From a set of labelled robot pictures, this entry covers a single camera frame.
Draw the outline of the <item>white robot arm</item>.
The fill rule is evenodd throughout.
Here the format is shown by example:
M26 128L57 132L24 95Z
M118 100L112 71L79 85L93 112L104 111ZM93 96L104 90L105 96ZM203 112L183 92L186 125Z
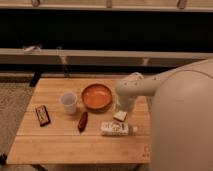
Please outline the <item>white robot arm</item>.
M150 96L150 171L213 171L213 58L116 84L118 105Z

